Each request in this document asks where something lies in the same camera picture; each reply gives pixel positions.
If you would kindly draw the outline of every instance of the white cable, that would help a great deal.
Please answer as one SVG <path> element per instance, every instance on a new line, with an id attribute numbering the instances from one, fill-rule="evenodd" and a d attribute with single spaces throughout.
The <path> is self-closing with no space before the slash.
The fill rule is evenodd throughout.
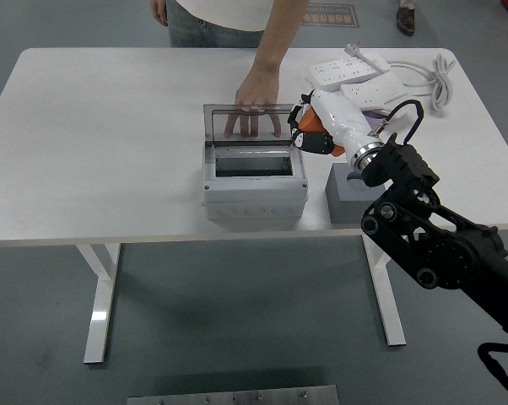
<path id="1" fill-rule="evenodd" d="M 448 105 L 451 101 L 451 97 L 453 95 L 453 88 L 451 85 L 451 81 L 449 80 L 449 71 L 452 69 L 455 61 L 451 62 L 449 65 L 447 64 L 447 60 L 442 56 L 438 55 L 436 59 L 432 62 L 434 65 L 434 72 L 418 65 L 413 62 L 402 62 L 402 61 L 391 61 L 389 65 L 391 67 L 398 68 L 408 68 L 412 69 L 415 72 L 421 74 L 425 78 L 429 80 L 428 83 L 425 84 L 404 84 L 406 87 L 424 87 L 433 84 L 434 89 L 432 90 L 431 98 L 432 98 L 432 107 L 439 111 L 444 105 Z"/>

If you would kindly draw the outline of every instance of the power strip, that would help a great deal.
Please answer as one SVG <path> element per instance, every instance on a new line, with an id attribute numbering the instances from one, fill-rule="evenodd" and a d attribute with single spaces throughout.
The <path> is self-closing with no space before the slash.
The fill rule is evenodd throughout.
<path id="1" fill-rule="evenodd" d="M 391 101 L 408 94 L 408 89 L 393 72 L 386 72 L 360 84 L 342 84 L 344 95 L 362 111 L 383 110 Z"/>
<path id="2" fill-rule="evenodd" d="M 370 60 L 377 70 L 358 57 L 346 57 L 309 67 L 306 79 L 314 89 L 339 91 L 342 84 L 361 83 L 391 69 L 382 57 L 373 52 L 366 53 L 364 58 Z"/>

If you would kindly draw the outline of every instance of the black cable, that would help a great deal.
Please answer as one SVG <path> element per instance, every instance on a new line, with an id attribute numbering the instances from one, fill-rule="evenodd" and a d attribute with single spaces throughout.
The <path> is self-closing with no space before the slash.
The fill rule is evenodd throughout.
<path id="1" fill-rule="evenodd" d="M 415 105 L 415 110 L 417 111 L 417 119 L 415 120 L 415 123 L 413 124 L 412 128 L 409 130 L 408 135 L 406 135 L 404 142 L 403 142 L 404 145 L 409 142 L 409 140 L 415 134 L 415 131 L 417 131 L 417 128 L 423 121 L 424 110 L 423 110 L 423 106 L 421 105 L 421 102 L 419 100 L 414 100 L 414 99 L 406 100 L 406 101 L 400 103 L 399 105 L 397 105 L 395 108 L 393 108 L 386 119 L 386 121 L 389 122 L 391 120 L 391 118 L 397 113 L 398 110 L 403 108 L 405 105 L 410 105 L 410 104 Z"/>
<path id="2" fill-rule="evenodd" d="M 508 344 L 503 343 L 483 343 L 477 349 L 481 361 L 483 361 L 490 374 L 508 391 L 508 375 L 497 360 L 490 356 L 490 352 L 508 353 Z"/>

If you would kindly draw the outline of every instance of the jeans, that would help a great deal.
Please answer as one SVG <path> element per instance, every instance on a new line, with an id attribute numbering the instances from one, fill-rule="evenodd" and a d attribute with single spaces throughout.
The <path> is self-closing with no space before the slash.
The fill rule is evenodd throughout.
<path id="1" fill-rule="evenodd" d="M 220 27 L 188 13 L 176 0 L 166 2 L 168 30 L 173 47 L 257 48 L 263 31 L 241 31 Z"/>

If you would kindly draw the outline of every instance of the black robotic arm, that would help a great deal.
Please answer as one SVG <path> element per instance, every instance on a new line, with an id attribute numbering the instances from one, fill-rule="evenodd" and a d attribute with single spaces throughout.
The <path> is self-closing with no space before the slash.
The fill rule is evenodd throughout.
<path id="1" fill-rule="evenodd" d="M 392 185 L 365 211 L 363 231 L 426 289 L 461 289 L 508 332 L 508 252 L 496 227 L 475 224 L 440 204 L 439 180 L 412 145 L 387 144 L 362 172 L 367 186 Z M 439 215 L 455 230 L 430 222 Z M 481 360 L 508 391 L 508 377 L 489 352 L 508 345 L 485 343 Z"/>

